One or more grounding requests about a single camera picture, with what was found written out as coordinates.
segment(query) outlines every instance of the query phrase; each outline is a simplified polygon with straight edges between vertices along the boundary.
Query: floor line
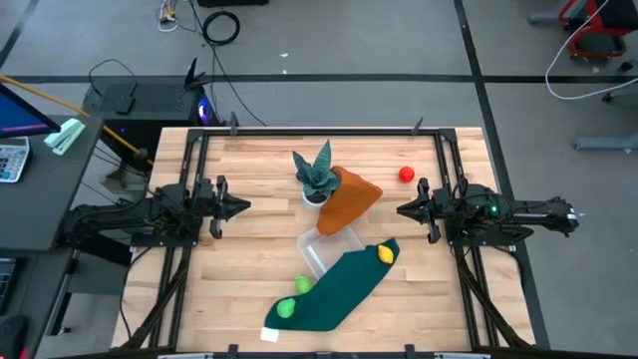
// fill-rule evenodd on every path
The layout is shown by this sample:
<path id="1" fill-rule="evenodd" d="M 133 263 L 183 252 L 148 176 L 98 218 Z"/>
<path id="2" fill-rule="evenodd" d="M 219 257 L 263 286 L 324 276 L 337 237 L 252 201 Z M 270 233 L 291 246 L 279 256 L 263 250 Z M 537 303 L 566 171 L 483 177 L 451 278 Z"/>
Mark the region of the floor line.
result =
<path id="1" fill-rule="evenodd" d="M 20 37 L 20 34 L 22 34 L 22 30 L 24 30 L 25 26 L 27 25 L 27 22 L 31 18 L 31 15 L 33 15 L 33 12 L 36 10 L 36 6 L 38 5 L 39 1 L 40 0 L 29 1 L 29 5 L 27 5 L 27 8 L 22 14 L 20 21 L 18 21 L 16 26 L 13 28 L 13 31 L 11 32 L 11 36 L 9 36 L 9 39 L 7 39 L 7 42 L 4 44 L 2 51 L 0 51 L 0 69 L 2 69 L 2 65 L 4 65 L 4 63 L 9 58 L 9 54 L 11 53 L 11 50 L 13 50 L 13 47 L 15 46 L 16 42 L 18 42 L 18 38 Z"/>
<path id="2" fill-rule="evenodd" d="M 459 25 L 461 27 L 463 41 L 466 46 L 468 60 L 470 61 L 470 69 L 472 70 L 472 74 L 475 79 L 478 104 L 480 105 L 480 111 L 484 120 L 487 142 L 491 151 L 500 192 L 509 198 L 513 198 L 513 190 L 511 188 L 511 182 L 509 181 L 509 175 L 507 174 L 505 157 L 502 153 L 500 140 L 498 139 L 496 123 L 491 111 L 491 106 L 489 105 L 487 89 L 485 88 L 485 81 L 480 71 L 479 57 L 477 56 L 477 49 L 475 48 L 472 33 L 470 31 L 470 23 L 468 22 L 468 16 L 463 5 L 463 0 L 455 0 L 455 8 L 457 10 L 457 16 L 459 18 Z M 520 275 L 523 277 L 523 281 L 525 283 L 525 286 L 522 289 L 525 295 L 525 301 L 527 302 L 527 311 L 529 313 L 529 318 L 531 321 L 536 344 L 541 348 L 548 349 L 549 338 L 547 337 L 547 329 L 545 328 L 545 322 L 540 310 L 540 302 L 531 272 L 529 255 L 523 241 L 516 245 L 516 257 L 520 264 Z"/>
<path id="3" fill-rule="evenodd" d="M 89 78 L 86 75 L 61 75 L 61 76 L 23 76 L 7 75 L 25 84 L 88 84 Z M 163 79 L 183 79 L 182 75 L 147 75 L 138 76 L 138 79 L 153 80 Z M 445 74 L 247 74 L 228 75 L 232 83 L 322 83 L 322 82 L 418 82 L 418 83 L 452 83 L 452 84 L 473 84 L 477 75 L 445 75 Z M 519 75 L 479 75 L 485 84 L 544 84 L 544 76 L 519 76 Z M 213 77 L 204 75 L 205 80 Z M 95 76 L 96 81 L 100 79 L 125 81 L 124 76 Z M 632 76 L 551 76 L 552 84 L 623 84 L 635 79 Z M 216 83 L 224 83 L 226 79 L 221 75 L 214 76 Z"/>

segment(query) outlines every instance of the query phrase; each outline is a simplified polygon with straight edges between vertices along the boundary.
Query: monitor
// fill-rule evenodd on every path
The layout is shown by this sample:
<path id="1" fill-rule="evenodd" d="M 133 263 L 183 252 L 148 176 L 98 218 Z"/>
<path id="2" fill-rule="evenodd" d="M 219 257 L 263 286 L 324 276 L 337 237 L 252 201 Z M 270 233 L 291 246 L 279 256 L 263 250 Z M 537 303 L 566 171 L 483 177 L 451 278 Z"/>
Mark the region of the monitor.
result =
<path id="1" fill-rule="evenodd" d="M 0 84 L 0 139 L 60 132 L 60 126 Z"/>

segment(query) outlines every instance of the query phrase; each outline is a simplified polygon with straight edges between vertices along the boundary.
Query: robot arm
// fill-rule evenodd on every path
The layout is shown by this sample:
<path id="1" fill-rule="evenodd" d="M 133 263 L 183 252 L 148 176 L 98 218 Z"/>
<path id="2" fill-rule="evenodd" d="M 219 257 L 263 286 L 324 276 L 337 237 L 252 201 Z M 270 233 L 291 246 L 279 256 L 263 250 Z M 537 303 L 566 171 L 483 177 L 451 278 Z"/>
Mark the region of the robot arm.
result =
<path id="1" fill-rule="evenodd" d="M 568 236 L 578 226 L 572 206 L 560 197 L 550 200 L 509 200 L 480 184 L 460 183 L 460 197 L 444 188 L 428 192 L 427 179 L 417 185 L 417 199 L 401 205 L 397 213 L 430 227 L 428 239 L 441 237 L 435 219 L 444 219 L 451 244 L 512 245 L 533 231 L 524 225 L 541 225 Z"/>
<path id="2" fill-rule="evenodd" d="M 192 246 L 199 237 L 205 216 L 212 216 L 210 233 L 220 239 L 221 220 L 250 207 L 250 202 L 228 193 L 224 176 L 217 178 L 217 193 L 210 179 L 196 184 L 193 195 L 180 184 L 168 184 L 152 192 L 153 196 L 135 203 L 80 205 L 65 217 L 64 237 L 68 243 L 84 241 L 107 229 L 151 227 L 152 234 L 137 234 L 134 245 Z"/>

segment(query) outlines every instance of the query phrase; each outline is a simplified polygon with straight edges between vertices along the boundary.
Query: succulent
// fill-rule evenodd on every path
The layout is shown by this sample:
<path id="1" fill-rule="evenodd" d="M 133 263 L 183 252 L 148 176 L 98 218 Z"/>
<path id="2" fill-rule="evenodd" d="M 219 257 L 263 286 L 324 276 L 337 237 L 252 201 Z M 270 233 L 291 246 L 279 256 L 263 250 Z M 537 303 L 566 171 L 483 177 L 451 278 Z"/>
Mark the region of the succulent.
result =
<path id="1" fill-rule="evenodd" d="M 303 192 L 306 197 L 319 194 L 328 197 L 341 184 L 341 179 L 330 171 L 332 158 L 330 141 L 326 141 L 312 166 L 294 151 L 292 158 L 297 166 L 297 177 L 303 183 Z"/>

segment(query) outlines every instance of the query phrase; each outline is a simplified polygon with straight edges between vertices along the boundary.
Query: potted plant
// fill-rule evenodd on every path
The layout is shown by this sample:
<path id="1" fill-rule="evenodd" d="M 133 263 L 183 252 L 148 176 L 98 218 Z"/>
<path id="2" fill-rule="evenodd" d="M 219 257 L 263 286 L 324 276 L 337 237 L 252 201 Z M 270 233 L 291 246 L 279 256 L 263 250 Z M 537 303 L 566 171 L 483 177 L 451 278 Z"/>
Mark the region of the potted plant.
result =
<path id="1" fill-rule="evenodd" d="M 297 166 L 297 179 L 303 183 L 304 206 L 310 211 L 319 211 L 341 184 L 341 179 L 330 171 L 330 141 L 326 141 L 312 165 L 294 151 L 292 158 Z"/>

